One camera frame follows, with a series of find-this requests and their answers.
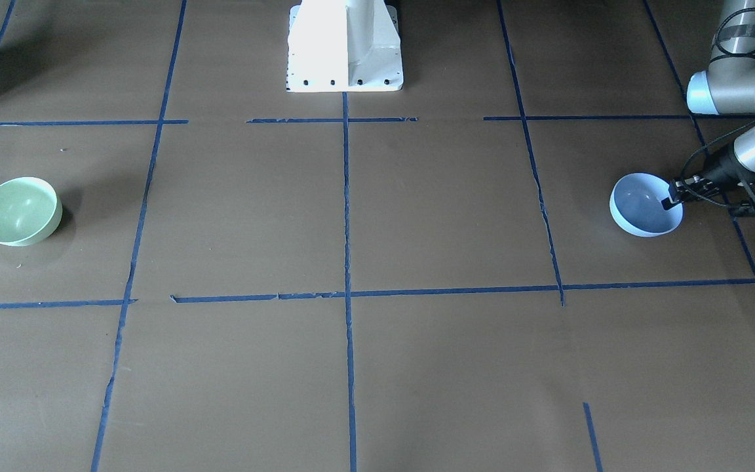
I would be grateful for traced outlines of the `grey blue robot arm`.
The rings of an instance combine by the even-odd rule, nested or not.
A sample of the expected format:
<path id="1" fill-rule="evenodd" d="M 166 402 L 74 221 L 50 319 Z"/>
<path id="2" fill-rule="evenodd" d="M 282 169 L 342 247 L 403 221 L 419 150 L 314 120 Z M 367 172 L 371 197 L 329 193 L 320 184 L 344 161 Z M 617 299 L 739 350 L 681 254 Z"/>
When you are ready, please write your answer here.
<path id="1" fill-rule="evenodd" d="M 726 1 L 711 41 L 707 69 L 690 77 L 686 101 L 699 115 L 755 114 L 755 1 Z M 734 217 L 755 216 L 755 120 L 722 136 L 701 170 L 683 165 L 662 201 L 669 210 L 686 201 L 716 204 L 722 192 L 742 189 L 746 199 L 724 203 Z"/>

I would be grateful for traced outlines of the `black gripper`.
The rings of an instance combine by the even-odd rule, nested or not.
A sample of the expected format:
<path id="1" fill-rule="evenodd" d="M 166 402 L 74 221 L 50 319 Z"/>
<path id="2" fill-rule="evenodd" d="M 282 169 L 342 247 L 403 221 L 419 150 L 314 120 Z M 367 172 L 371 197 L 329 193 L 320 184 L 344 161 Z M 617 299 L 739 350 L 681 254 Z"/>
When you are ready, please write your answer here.
<path id="1" fill-rule="evenodd" d="M 677 178 L 669 182 L 669 197 L 660 201 L 662 209 L 671 211 L 674 207 L 686 201 L 707 201 L 712 204 L 722 204 L 715 200 L 721 194 L 721 188 L 708 178 L 694 176 L 683 179 Z"/>

